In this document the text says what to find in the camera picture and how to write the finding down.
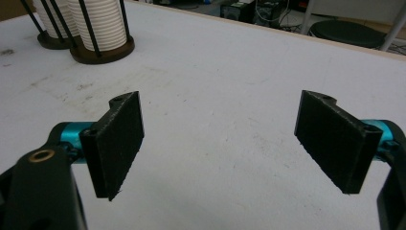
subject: white table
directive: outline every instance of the white table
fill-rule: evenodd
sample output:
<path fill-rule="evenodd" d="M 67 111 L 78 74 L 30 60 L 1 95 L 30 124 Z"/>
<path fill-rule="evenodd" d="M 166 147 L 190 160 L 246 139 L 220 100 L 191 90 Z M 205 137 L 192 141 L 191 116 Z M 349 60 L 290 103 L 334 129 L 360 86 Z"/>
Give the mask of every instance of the white table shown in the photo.
<path fill-rule="evenodd" d="M 146 138 L 113 200 L 73 166 L 89 229 L 379 229 L 389 167 L 342 195 L 294 136 L 303 89 L 406 129 L 406 59 L 126 3 L 136 49 L 105 65 L 39 46 L 28 16 L 0 23 L 0 171 L 59 122 L 97 121 L 140 91 Z"/>

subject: black wire stand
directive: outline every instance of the black wire stand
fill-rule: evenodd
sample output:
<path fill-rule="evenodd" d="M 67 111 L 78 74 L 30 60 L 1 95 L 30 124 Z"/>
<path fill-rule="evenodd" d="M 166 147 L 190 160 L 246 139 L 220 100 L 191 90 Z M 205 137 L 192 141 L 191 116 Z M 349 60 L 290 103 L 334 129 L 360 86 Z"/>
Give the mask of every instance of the black wire stand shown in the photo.
<path fill-rule="evenodd" d="M 99 44 L 96 40 L 95 33 L 93 31 L 92 27 L 92 22 L 90 20 L 89 14 L 86 9 L 86 5 L 84 3 L 84 0 L 79 0 L 80 4 L 80 9 L 81 12 L 83 13 L 84 21 L 86 22 L 86 27 L 87 30 L 89 31 L 90 38 L 92 40 L 93 48 L 95 51 L 90 51 L 86 49 L 83 45 L 83 42 L 80 41 L 78 42 L 77 46 L 73 46 L 70 49 L 71 55 L 76 60 L 77 62 L 83 63 L 83 64 L 104 64 L 112 61 L 116 61 L 121 58 L 125 58 L 129 54 L 132 53 L 134 50 L 135 44 L 134 44 L 134 38 L 129 34 L 129 29 L 128 29 L 128 22 L 126 19 L 126 14 L 125 14 L 125 7 L 124 7 L 124 0 L 120 0 L 120 7 L 122 11 L 122 16 L 123 16 L 123 22 L 124 22 L 124 29 L 125 29 L 125 36 L 126 36 L 126 43 L 114 50 L 110 51 L 101 51 L 99 49 Z"/>
<path fill-rule="evenodd" d="M 80 36 L 72 37 L 71 32 L 69 31 L 68 26 L 66 25 L 65 20 L 63 19 L 62 13 L 59 10 L 55 0 L 50 0 L 51 5 L 56 12 L 56 15 L 62 24 L 63 30 L 65 30 L 68 38 L 63 38 L 62 34 L 60 33 L 60 28 L 57 26 L 54 16 L 51 13 L 51 9 L 48 6 L 45 0 L 41 0 L 42 6 L 45 9 L 50 21 L 56 31 L 57 38 L 50 37 L 47 31 L 42 30 L 41 26 L 39 25 L 38 21 L 36 20 L 33 11 L 31 11 L 30 7 L 28 6 L 26 0 L 21 0 L 21 4 L 23 5 L 24 9 L 26 10 L 27 14 L 30 16 L 31 20 L 35 24 L 36 28 L 39 30 L 39 35 L 37 37 L 39 44 L 50 50 L 67 50 L 71 47 L 76 47 L 77 43 L 80 41 Z"/>

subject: brass insert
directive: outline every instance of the brass insert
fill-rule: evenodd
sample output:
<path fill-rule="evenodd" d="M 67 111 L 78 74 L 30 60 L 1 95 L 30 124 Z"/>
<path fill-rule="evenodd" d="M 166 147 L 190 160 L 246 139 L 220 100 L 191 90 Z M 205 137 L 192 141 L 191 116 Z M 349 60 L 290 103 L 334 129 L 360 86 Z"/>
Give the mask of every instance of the brass insert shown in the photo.
<path fill-rule="evenodd" d="M 40 150 L 33 153 L 29 160 L 33 163 L 39 163 L 42 161 L 46 161 L 55 155 L 55 151 L 52 149 Z"/>

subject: black rubber pad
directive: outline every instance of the black rubber pad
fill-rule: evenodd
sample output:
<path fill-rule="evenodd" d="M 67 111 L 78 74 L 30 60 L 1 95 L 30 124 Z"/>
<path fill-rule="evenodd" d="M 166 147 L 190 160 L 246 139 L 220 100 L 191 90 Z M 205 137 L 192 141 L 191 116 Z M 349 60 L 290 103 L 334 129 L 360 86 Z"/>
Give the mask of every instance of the black rubber pad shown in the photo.
<path fill-rule="evenodd" d="M 144 128 L 138 92 L 109 104 L 110 110 L 79 136 L 96 196 L 112 200 L 140 149 Z"/>
<path fill-rule="evenodd" d="M 382 131 L 365 125 L 336 102 L 303 91 L 295 135 L 344 194 L 359 194 Z"/>

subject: electronic equipment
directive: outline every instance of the electronic equipment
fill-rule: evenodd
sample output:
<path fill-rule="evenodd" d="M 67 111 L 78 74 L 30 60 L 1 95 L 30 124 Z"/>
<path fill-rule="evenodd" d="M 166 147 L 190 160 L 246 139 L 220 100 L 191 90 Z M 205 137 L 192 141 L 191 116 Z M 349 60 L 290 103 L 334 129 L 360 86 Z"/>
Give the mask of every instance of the electronic equipment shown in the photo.
<path fill-rule="evenodd" d="M 221 5 L 220 17 L 252 24 L 255 4 L 256 2 L 253 1 L 250 4 L 237 2 L 233 4 Z"/>
<path fill-rule="evenodd" d="M 288 8 L 298 12 L 307 10 L 308 0 L 289 0 Z"/>
<path fill-rule="evenodd" d="M 258 1 L 254 11 L 254 24 L 278 29 L 281 12 L 282 0 Z"/>

